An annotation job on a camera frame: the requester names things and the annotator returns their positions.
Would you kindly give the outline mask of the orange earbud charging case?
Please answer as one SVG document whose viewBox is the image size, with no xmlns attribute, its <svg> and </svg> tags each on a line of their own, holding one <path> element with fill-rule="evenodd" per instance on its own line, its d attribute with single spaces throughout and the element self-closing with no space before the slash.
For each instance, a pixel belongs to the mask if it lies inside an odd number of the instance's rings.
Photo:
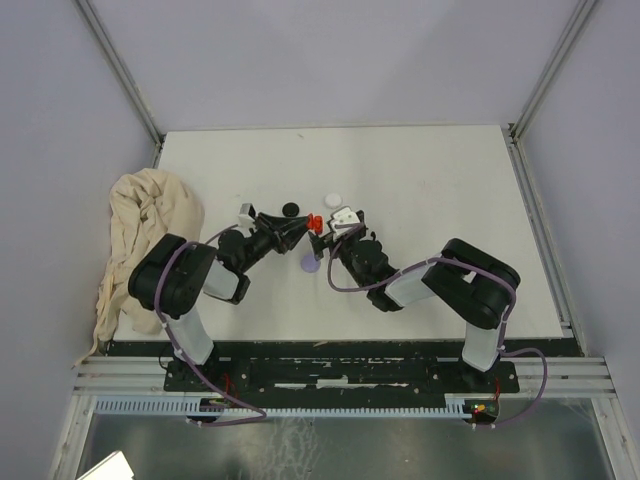
<svg viewBox="0 0 640 480">
<path fill-rule="evenodd" d="M 324 220 L 320 215 L 309 214 L 307 217 L 306 228 L 315 235 L 321 235 L 324 229 Z"/>
</svg>

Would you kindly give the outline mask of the white earbud charging case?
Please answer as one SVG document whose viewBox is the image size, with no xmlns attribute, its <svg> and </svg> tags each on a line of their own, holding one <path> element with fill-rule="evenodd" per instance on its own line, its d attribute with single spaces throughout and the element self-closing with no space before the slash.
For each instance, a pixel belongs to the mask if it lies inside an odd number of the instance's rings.
<svg viewBox="0 0 640 480">
<path fill-rule="evenodd" d="M 338 193 L 329 193 L 324 196 L 323 203 L 329 209 L 337 209 L 343 204 L 343 199 Z"/>
</svg>

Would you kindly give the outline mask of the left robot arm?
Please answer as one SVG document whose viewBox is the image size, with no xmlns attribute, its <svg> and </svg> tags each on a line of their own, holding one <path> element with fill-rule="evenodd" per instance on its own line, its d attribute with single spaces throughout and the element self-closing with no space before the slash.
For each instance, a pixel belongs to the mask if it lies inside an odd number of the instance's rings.
<svg viewBox="0 0 640 480">
<path fill-rule="evenodd" d="M 239 304 L 251 284 L 247 272 L 271 252 L 284 255 L 293 250 L 314 228 L 311 214 L 249 213 L 242 220 L 244 226 L 233 225 L 215 235 L 215 246 L 165 234 L 128 280 L 129 295 L 158 315 L 176 356 L 190 362 L 187 379 L 201 390 L 219 383 L 221 366 L 209 358 L 214 345 L 196 309 L 200 295 Z"/>
</svg>

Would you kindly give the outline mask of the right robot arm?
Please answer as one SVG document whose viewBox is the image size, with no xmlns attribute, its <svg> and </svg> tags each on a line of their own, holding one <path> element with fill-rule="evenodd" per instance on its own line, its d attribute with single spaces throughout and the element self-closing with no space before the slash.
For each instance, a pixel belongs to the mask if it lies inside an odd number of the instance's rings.
<svg viewBox="0 0 640 480">
<path fill-rule="evenodd" d="M 466 322 L 460 382 L 481 391 L 494 381 L 494 364 L 521 283 L 514 268 L 453 238 L 439 255 L 396 269 L 376 235 L 367 231 L 364 213 L 348 207 L 334 212 L 328 222 L 309 216 L 307 228 L 314 259 L 329 254 L 327 280 L 334 291 L 364 292 L 383 312 L 439 298 Z"/>
</svg>

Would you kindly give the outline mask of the black earbud charging case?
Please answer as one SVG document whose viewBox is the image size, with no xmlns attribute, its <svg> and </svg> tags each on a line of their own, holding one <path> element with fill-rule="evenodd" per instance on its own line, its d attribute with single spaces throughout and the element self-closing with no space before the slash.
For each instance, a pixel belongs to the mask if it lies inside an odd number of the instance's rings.
<svg viewBox="0 0 640 480">
<path fill-rule="evenodd" d="M 281 212 L 286 218 L 295 218 L 300 214 L 300 207 L 295 202 L 287 202 L 282 206 Z"/>
</svg>

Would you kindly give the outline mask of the lilac earbud charging case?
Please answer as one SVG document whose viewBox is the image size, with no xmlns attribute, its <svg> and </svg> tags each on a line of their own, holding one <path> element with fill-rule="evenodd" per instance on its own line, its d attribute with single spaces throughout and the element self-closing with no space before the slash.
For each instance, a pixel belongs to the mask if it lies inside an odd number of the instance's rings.
<svg viewBox="0 0 640 480">
<path fill-rule="evenodd" d="M 306 254 L 300 261 L 300 267 L 306 273 L 315 273 L 321 268 L 321 261 L 313 254 Z"/>
</svg>

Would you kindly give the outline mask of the cream crumpled cloth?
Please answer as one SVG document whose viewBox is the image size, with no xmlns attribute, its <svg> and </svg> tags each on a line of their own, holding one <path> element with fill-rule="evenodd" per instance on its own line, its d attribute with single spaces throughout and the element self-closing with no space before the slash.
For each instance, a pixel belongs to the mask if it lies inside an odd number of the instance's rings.
<svg viewBox="0 0 640 480">
<path fill-rule="evenodd" d="M 92 346 L 74 367 L 114 337 L 121 313 L 139 333 L 160 332 L 157 316 L 128 293 L 131 273 L 165 234 L 197 240 L 204 223 L 204 207 L 196 193 L 164 170 L 145 168 L 123 175 L 112 186 L 109 203 L 111 255 L 98 287 Z"/>
</svg>

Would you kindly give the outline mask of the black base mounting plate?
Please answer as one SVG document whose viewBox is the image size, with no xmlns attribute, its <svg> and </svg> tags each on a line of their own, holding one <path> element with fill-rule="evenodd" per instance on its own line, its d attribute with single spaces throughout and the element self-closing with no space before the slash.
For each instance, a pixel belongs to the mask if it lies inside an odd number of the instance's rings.
<svg viewBox="0 0 640 480">
<path fill-rule="evenodd" d="M 229 393 L 325 380 L 438 393 L 520 391 L 513 363 L 497 361 L 482 373 L 463 363 L 461 352 L 460 341 L 223 341 L 199 371 Z"/>
</svg>

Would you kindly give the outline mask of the white paper sheet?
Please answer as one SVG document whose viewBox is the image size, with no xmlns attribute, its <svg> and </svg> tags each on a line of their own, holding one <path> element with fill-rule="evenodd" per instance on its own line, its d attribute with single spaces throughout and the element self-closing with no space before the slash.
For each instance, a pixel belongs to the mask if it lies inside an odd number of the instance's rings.
<svg viewBox="0 0 640 480">
<path fill-rule="evenodd" d="M 78 477 L 78 480 L 134 480 L 135 474 L 122 451 L 114 451 Z"/>
</svg>

